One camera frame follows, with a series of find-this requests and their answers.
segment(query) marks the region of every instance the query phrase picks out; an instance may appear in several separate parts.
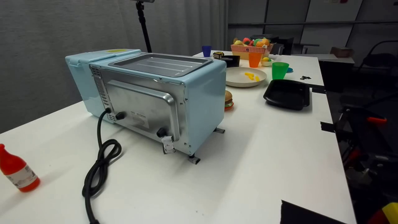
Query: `light blue toaster oven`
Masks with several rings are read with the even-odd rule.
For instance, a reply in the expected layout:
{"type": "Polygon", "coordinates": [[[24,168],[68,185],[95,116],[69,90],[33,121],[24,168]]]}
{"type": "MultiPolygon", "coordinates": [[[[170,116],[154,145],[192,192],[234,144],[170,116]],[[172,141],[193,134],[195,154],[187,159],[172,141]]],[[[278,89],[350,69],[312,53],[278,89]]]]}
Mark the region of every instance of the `light blue toaster oven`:
{"type": "Polygon", "coordinates": [[[65,57],[88,112],[192,155],[223,116],[225,62],[139,49],[65,57]],[[115,114],[124,113],[123,119],[115,114]]]}

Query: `green cup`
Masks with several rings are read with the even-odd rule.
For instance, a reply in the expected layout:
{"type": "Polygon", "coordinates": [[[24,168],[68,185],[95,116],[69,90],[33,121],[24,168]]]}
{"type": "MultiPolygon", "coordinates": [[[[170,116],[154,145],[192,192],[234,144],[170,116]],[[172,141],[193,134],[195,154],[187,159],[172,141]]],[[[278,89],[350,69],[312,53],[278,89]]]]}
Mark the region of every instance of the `green cup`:
{"type": "Polygon", "coordinates": [[[288,68],[288,63],[273,62],[272,63],[272,79],[283,79],[288,68]]]}

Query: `black power cord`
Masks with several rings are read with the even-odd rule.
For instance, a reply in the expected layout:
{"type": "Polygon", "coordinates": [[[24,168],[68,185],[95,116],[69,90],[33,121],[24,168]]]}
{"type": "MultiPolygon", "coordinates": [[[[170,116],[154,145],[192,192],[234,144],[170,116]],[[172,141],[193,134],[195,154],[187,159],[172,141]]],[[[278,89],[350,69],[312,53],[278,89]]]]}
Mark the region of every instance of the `black power cord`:
{"type": "Polygon", "coordinates": [[[111,163],[113,159],[118,158],[118,155],[121,153],[121,145],[119,141],[115,139],[108,139],[104,143],[101,143],[100,139],[100,123],[103,116],[110,113],[109,108],[105,108],[104,112],[100,113],[98,118],[98,124],[96,124],[96,140],[98,140],[98,155],[95,163],[90,166],[88,170],[85,177],[84,177],[84,185],[81,189],[81,194],[84,196],[84,204],[85,204],[85,211],[86,216],[89,219],[89,224],[99,224],[99,221],[95,219],[94,214],[91,212],[90,207],[90,196],[95,195],[103,186],[104,181],[106,180],[108,176],[108,166],[111,163]],[[105,149],[113,145],[110,151],[105,154],[105,149]]]}
{"type": "Polygon", "coordinates": [[[382,100],[387,100],[387,99],[394,98],[394,97],[398,97],[398,92],[391,93],[391,94],[385,95],[385,97],[376,98],[376,99],[374,99],[374,100],[364,104],[363,108],[370,107],[370,105],[376,104],[376,103],[380,103],[380,102],[382,102],[382,100]]]}

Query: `black container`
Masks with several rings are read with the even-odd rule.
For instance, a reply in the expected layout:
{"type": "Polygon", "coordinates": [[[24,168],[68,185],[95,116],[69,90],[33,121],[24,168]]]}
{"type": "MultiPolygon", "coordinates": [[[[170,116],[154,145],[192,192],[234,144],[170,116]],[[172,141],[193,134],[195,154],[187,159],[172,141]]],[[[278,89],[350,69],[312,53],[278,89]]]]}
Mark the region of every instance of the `black container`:
{"type": "Polygon", "coordinates": [[[218,59],[225,60],[226,67],[238,67],[239,56],[223,54],[218,59]]]}
{"type": "Polygon", "coordinates": [[[309,105],[309,87],[289,79],[272,79],[263,93],[267,104],[300,110],[309,105]]]}

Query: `orange cup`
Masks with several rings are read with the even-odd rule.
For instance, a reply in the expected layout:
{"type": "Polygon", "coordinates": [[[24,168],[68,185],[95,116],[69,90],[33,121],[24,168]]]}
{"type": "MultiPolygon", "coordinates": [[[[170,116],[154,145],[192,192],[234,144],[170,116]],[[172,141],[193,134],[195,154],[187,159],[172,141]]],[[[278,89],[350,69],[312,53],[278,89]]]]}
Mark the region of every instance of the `orange cup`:
{"type": "Polygon", "coordinates": [[[248,52],[248,65],[249,67],[258,67],[261,53],[258,52],[248,52]]]}

